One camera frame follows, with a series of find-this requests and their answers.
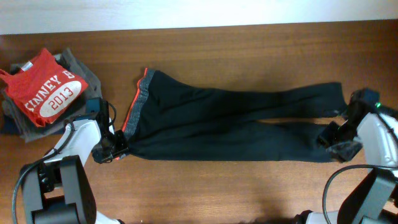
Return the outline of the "black leggings with red waistband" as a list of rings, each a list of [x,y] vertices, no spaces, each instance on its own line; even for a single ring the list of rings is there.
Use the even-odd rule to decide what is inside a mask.
[[[330,162],[322,124],[346,108],[341,84],[280,92],[228,91],[146,69],[123,126],[129,152],[166,161]]]

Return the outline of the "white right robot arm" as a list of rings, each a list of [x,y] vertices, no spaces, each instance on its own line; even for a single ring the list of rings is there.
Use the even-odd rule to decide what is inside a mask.
[[[322,196],[322,212],[304,211],[294,223],[397,223],[397,215],[384,209],[387,201],[397,201],[397,112],[380,103],[354,100],[342,126],[326,135],[334,154],[348,161],[363,148],[365,164],[346,166],[328,179]],[[349,194],[340,209],[326,210],[326,196],[332,180],[351,169],[369,169],[369,174]]]

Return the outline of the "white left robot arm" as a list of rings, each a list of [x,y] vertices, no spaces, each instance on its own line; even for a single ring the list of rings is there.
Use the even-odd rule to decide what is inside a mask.
[[[59,142],[43,158],[21,169],[12,195],[13,222],[17,222],[15,200],[20,192],[27,223],[122,224],[97,210],[84,170],[100,140],[97,121],[69,121]]]

